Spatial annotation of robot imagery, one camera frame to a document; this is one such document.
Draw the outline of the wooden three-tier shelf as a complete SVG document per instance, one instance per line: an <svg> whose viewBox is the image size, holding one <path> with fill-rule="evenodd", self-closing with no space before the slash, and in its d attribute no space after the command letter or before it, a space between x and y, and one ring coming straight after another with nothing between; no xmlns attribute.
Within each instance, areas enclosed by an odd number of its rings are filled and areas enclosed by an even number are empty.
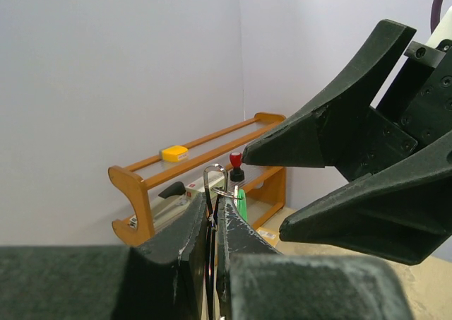
<svg viewBox="0 0 452 320"><path fill-rule="evenodd" d="M156 154L124 167L108 169L110 182L128 200L130 211L112 221L115 235L136 246L178 218L188 202L203 190L203 171L211 163L232 169L230 153L240 153L251 141L285 120L281 114L259 112L252 118L184 144L188 155L180 162Z"/></svg>

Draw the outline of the green tag key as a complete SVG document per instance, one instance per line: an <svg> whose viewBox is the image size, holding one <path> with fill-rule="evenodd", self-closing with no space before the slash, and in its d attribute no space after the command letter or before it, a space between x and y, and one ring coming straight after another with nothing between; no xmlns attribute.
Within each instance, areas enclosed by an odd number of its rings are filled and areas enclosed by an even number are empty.
<svg viewBox="0 0 452 320"><path fill-rule="evenodd" d="M247 204L246 204L246 193L243 189L239 189L237 191L237 210L239 215L247 222L248 221L248 213L247 213Z"/></svg>

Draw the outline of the white staples box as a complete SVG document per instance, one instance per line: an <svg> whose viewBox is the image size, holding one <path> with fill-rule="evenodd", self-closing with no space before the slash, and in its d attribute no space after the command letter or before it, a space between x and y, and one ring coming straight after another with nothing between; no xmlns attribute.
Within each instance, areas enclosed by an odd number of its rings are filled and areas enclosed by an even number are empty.
<svg viewBox="0 0 452 320"><path fill-rule="evenodd" d="M210 188L219 187L222 188L224 185L224 177L221 173L218 172L209 172L208 173L208 184ZM202 177L193 181L192 183L185 186L186 189L186 198L189 201L192 201L196 198L198 194L203 194L205 192L204 180Z"/></svg>

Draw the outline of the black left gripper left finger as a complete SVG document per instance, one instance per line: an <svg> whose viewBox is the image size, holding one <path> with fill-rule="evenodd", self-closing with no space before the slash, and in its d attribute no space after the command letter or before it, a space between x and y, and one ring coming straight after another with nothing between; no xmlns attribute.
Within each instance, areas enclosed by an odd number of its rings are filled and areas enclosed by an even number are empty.
<svg viewBox="0 0 452 320"><path fill-rule="evenodd" d="M200 319L206 198L136 247L2 247L2 319Z"/></svg>

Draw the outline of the metal keyring with keys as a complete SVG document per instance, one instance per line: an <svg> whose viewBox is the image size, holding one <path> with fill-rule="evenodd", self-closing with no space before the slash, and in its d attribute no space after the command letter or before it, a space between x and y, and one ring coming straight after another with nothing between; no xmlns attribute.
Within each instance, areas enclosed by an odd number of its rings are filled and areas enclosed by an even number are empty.
<svg viewBox="0 0 452 320"><path fill-rule="evenodd" d="M220 172L224 177L223 186L218 188L210 186L208 174L212 171ZM216 319L214 282L215 282L215 252L216 233L218 230L219 203L222 198L235 198L234 194L228 190L229 173L220 164L215 163L207 166L203 171L203 186L207 207L207 229L206 229L206 260L204 267L204 281L206 289L207 319Z"/></svg>

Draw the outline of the red black stamp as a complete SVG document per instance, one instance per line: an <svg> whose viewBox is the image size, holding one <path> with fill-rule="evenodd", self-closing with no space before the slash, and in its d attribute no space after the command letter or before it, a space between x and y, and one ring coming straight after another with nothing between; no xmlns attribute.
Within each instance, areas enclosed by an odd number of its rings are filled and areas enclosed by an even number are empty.
<svg viewBox="0 0 452 320"><path fill-rule="evenodd" d="M230 180L232 182L241 182L244 180L244 171L241 168L242 154L240 152L230 153L230 164L232 169L230 171Z"/></svg>

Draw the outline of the yellow tape measure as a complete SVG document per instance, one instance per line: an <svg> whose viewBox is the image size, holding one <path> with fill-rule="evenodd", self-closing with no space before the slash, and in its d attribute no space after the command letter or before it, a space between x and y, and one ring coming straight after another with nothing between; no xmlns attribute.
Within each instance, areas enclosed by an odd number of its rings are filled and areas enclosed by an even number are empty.
<svg viewBox="0 0 452 320"><path fill-rule="evenodd" d="M165 162L181 162L188 158L189 149L181 145L173 145L159 151L159 156Z"/></svg>

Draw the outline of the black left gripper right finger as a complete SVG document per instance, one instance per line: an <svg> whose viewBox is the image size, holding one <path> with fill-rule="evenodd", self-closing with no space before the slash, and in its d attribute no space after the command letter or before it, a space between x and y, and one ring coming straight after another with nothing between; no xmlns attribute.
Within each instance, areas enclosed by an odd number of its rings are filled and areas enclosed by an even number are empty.
<svg viewBox="0 0 452 320"><path fill-rule="evenodd" d="M225 198L216 291L225 319L412 319L391 267L368 256L284 255Z"/></svg>

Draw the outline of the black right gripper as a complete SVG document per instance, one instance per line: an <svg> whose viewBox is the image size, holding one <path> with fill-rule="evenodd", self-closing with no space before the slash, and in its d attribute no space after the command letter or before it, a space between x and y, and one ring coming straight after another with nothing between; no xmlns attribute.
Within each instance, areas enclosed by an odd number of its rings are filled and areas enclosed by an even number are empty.
<svg viewBox="0 0 452 320"><path fill-rule="evenodd" d="M282 241L417 265L451 237L451 40L432 49L410 43L415 33L380 20L323 90L245 147L247 165L336 163L350 182L286 217Z"/></svg>

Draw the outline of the beige stapler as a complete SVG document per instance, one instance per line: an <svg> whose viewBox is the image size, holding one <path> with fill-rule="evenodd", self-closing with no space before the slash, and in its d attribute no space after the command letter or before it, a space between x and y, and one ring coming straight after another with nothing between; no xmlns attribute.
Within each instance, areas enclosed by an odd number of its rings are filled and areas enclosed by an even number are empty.
<svg viewBox="0 0 452 320"><path fill-rule="evenodd" d="M178 218L190 202L182 182L175 182L161 191L150 203L155 232L161 231Z"/></svg>

